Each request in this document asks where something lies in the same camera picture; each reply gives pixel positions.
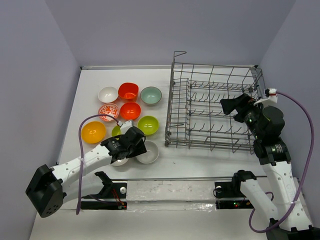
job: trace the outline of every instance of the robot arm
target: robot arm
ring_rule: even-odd
[[[94,149],[87,152],[84,158],[77,157],[69,162],[49,168],[40,166],[31,179],[25,193],[42,218],[54,214],[63,203],[76,198],[78,190],[73,184],[79,179],[80,166],[83,161],[83,176],[90,178],[84,181],[83,194],[96,194],[101,189],[101,180],[97,173],[88,175],[94,170],[112,164],[117,160],[132,158],[146,153],[145,135],[131,121],[121,126],[123,135],[108,138]]]
[[[226,115],[236,110],[237,114],[234,116],[234,120],[245,123],[254,136],[254,152],[270,182],[274,201],[272,203],[268,197],[266,198],[254,177],[239,178],[238,175],[245,172],[243,170],[235,173],[234,178],[236,179],[232,178],[233,182],[237,182],[237,184],[233,184],[233,187],[236,187],[236,190],[248,197],[259,215],[270,226],[281,219],[282,223],[279,227],[254,230],[255,232],[267,232],[269,240],[291,239],[288,237],[290,234],[299,236],[295,239],[304,239],[302,234],[309,234],[308,236],[312,238],[308,239],[319,239],[315,238],[316,235],[314,234],[315,232],[319,234],[319,229],[312,227],[300,199],[294,202],[293,207],[292,201],[296,197],[297,188],[292,176],[289,151],[280,138],[281,131],[285,126],[284,115],[276,107],[264,107],[262,105],[262,103],[266,105],[276,103],[278,100],[277,90],[274,88],[267,89],[265,95],[267,98],[256,101],[244,93],[234,99],[222,99],[220,103]]]

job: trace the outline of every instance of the lime green bowl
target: lime green bowl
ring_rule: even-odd
[[[145,135],[152,135],[159,129],[159,122],[154,116],[144,116],[139,120],[138,128]]]
[[[121,135],[121,130],[120,130],[120,127],[119,127],[119,126],[115,126],[115,127],[112,129],[111,136],[112,136],[112,137],[115,137],[115,136],[118,136],[118,135]]]

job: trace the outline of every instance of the bowl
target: bowl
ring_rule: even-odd
[[[151,164],[159,157],[159,148],[153,141],[144,142],[146,153],[136,156],[136,159],[143,164]]]
[[[121,166],[121,165],[125,164],[126,162],[128,162],[128,160],[129,160],[129,158],[125,158],[125,159],[122,159],[122,160],[117,160],[114,163],[111,163],[111,166],[114,166],[114,167]]]
[[[113,86],[106,86],[98,93],[98,99],[103,103],[112,103],[118,98],[118,91]]]
[[[120,127],[117,125],[115,126],[113,129],[112,129],[112,132],[111,132],[111,136],[112,137],[115,137],[115,136],[118,136],[118,135],[121,135],[121,130],[120,130]]]
[[[138,128],[145,135],[152,135],[158,130],[159,122],[154,116],[144,116],[139,120]]]
[[[125,102],[135,102],[139,94],[139,87],[132,82],[123,83],[118,90],[118,95]]]
[[[114,103],[106,103],[99,108],[98,114],[109,114],[115,118],[119,116],[119,108]],[[99,116],[102,121],[111,122],[113,118],[108,116]]]
[[[145,104],[153,106],[161,100],[162,93],[159,88],[148,86],[141,91],[140,98]]]
[[[96,144],[106,136],[105,125],[99,121],[92,121],[86,124],[81,130],[81,137],[87,144]]]
[[[141,107],[136,102],[127,102],[120,108],[120,115],[125,120],[137,119],[141,114]]]

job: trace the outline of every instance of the metal dish rack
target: metal dish rack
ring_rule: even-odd
[[[254,138],[244,123],[224,115],[220,100],[247,93],[263,96],[262,70],[255,67],[176,62],[171,65],[165,146],[238,150],[254,153]]]

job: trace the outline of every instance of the white table surface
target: white table surface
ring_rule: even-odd
[[[37,215],[30,240],[266,240],[250,230],[250,209],[195,210],[59,210]],[[253,225],[263,229],[259,216]]]
[[[252,171],[256,176],[264,176],[264,172],[255,155],[249,152],[205,148],[196,149],[178,146],[165,147],[165,126],[169,97],[170,69],[111,69],[81,71],[77,91],[65,140],[59,162],[68,162],[80,155],[78,128],[83,119],[98,113],[103,104],[98,100],[98,92],[106,86],[119,88],[122,83],[133,82],[139,86],[139,92],[148,86],[155,86],[162,91],[162,99],[155,106],[146,106],[140,96],[137,102],[141,105],[142,113],[138,120],[145,115],[155,116],[159,121],[159,130],[147,140],[154,141],[160,155],[152,164],[142,164],[130,159],[122,166],[105,166],[99,171],[105,171],[112,179],[148,179],[148,178],[206,178],[230,177],[240,169]],[[121,100],[115,102],[119,107]],[[101,121],[98,117],[92,121]],[[107,128],[105,138],[111,137],[115,122],[103,122]],[[95,147],[94,144],[84,144],[85,152]]]

